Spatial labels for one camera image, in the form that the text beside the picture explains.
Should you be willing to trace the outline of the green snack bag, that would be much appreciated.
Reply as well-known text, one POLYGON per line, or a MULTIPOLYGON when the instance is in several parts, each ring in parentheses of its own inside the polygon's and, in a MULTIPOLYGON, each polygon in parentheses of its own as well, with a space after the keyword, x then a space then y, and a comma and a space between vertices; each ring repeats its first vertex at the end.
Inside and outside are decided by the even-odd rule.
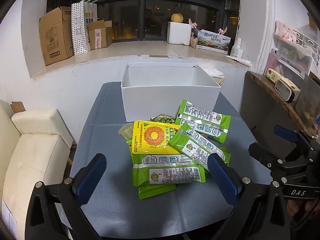
POLYGON ((231 155, 229 153, 223 152, 223 150, 191 128, 186 122, 169 140, 169 145, 198 163, 207 171, 209 170, 208 157, 211 154, 217 154, 226 165, 229 164, 231 159, 231 155))
POLYGON ((199 133, 207 135, 210 139, 224 143, 232 117, 195 106, 187 100, 182 100, 178 110, 175 124, 183 125, 185 122, 199 133))
POLYGON ((205 183, 202 166, 184 154, 132 154, 132 185, 205 183))

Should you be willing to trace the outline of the pale yellow jelly cup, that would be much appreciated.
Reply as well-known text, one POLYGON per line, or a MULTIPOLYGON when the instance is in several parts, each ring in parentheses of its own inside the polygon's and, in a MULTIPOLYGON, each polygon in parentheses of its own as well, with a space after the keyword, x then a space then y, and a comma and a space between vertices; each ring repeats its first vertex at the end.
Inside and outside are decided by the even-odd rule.
POLYGON ((131 140, 133 136, 133 126, 134 123, 129 122, 120 128, 118 134, 123 136, 126 140, 131 140))

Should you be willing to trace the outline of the green snack bag front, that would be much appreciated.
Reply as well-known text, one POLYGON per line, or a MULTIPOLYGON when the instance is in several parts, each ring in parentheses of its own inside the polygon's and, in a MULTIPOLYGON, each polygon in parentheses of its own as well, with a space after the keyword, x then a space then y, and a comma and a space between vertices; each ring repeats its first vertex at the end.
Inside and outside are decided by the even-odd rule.
POLYGON ((184 154, 132 154, 132 185, 205 183, 202 166, 184 154))

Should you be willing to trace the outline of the yellow snack bag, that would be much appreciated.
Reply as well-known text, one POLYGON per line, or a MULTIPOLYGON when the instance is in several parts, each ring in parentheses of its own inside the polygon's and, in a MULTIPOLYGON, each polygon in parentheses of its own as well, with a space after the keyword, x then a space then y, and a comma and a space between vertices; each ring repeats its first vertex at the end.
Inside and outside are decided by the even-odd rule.
POLYGON ((133 126, 133 154, 178 154, 169 145, 169 140, 178 131, 180 125, 153 121, 137 120, 133 126))

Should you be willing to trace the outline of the dark wooden side table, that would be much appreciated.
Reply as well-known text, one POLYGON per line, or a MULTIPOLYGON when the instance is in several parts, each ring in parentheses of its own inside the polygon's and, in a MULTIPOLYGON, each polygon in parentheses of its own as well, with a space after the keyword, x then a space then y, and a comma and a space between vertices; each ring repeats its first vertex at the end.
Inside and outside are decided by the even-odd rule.
POLYGON ((290 130, 303 130, 315 138, 316 128, 304 125, 293 109, 293 103, 285 102, 266 77, 247 71, 240 106, 240 115, 252 131, 257 142, 276 154, 293 149, 293 144, 273 133, 275 125, 290 130))

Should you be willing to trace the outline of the cream leather sofa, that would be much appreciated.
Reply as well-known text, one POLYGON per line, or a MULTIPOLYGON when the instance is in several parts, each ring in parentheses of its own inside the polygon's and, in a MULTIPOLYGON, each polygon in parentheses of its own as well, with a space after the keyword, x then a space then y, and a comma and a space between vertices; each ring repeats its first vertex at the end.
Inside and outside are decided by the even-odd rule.
POLYGON ((1 219, 24 239, 29 200, 38 181, 59 184, 73 144, 57 109, 9 116, 1 103, 1 219))

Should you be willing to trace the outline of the clear plastic drawer organizer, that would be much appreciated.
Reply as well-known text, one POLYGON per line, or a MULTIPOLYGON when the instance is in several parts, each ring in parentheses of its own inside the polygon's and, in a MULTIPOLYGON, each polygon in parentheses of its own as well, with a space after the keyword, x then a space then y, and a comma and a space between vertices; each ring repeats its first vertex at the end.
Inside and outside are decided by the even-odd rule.
POLYGON ((277 20, 274 28, 274 47, 271 49, 264 74, 275 69, 293 80, 310 73, 319 77, 319 30, 306 27, 306 33, 290 28, 277 20))

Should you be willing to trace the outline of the small green candy packet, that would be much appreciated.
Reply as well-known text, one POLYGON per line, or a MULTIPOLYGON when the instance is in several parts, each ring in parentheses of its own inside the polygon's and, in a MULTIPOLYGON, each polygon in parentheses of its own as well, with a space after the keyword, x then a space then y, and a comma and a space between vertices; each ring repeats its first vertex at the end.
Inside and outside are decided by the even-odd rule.
POLYGON ((161 122, 166 124, 175 124, 176 119, 173 116, 166 115, 166 114, 160 114, 154 118, 150 118, 153 122, 161 122))

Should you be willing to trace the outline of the tissue pack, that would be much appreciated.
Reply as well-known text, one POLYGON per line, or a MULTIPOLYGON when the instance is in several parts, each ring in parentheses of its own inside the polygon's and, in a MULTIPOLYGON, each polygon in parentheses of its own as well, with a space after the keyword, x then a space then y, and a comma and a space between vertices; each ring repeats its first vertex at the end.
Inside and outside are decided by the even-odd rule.
POLYGON ((203 69, 213 80, 215 80, 216 83, 218 83, 220 86, 223 85, 223 82, 225 80, 224 74, 217 70, 217 69, 209 69, 204 68, 203 69))

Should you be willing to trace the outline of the pink toy figure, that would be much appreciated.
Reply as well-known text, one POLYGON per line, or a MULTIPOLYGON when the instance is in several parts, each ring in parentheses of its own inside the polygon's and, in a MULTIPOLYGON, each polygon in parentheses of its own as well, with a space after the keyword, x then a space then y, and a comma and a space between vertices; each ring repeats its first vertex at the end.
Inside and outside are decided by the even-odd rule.
POLYGON ((197 30, 197 29, 198 29, 198 28, 197 28, 197 23, 196 23, 196 22, 193 22, 193 21, 191 20, 191 18, 189 18, 188 23, 191 25, 191 29, 192 29, 192 30, 197 30))

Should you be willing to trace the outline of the small open cardboard box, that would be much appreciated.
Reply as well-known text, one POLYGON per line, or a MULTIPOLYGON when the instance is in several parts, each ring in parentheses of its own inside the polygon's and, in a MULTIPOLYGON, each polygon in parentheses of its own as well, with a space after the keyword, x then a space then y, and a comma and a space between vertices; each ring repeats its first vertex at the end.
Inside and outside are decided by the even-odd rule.
POLYGON ((91 50, 107 48, 113 43, 112 21, 95 21, 87 25, 91 50))

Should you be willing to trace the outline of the large brown cardboard box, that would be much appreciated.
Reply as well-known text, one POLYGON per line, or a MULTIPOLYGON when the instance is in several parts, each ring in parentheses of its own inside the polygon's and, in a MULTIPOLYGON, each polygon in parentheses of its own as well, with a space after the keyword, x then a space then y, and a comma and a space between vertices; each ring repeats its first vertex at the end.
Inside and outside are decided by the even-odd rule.
POLYGON ((57 7, 40 18, 41 49, 46 66, 74 55, 71 7, 57 7))

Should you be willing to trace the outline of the white foam box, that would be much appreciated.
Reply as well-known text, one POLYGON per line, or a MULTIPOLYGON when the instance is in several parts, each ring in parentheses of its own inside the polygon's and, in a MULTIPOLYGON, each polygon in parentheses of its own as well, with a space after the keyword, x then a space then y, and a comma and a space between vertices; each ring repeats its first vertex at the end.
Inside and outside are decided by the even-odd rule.
POLYGON ((168 22, 167 42, 169 44, 190 45, 191 25, 168 22))

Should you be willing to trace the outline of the orange pumpkin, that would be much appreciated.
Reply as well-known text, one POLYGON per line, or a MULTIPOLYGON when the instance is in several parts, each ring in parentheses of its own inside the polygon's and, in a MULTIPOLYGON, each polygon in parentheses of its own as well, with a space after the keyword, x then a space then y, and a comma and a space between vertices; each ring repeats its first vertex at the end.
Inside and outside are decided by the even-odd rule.
POLYGON ((172 14, 171 22, 183 23, 183 15, 180 13, 172 14))

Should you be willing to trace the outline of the white dotted paper bag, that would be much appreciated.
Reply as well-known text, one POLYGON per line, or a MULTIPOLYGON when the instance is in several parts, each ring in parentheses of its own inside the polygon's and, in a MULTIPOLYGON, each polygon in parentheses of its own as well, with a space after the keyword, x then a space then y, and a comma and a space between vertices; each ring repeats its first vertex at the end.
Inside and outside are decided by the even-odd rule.
POLYGON ((87 25, 97 21, 97 1, 81 0, 72 3, 71 29, 74 55, 87 53, 90 50, 87 25))

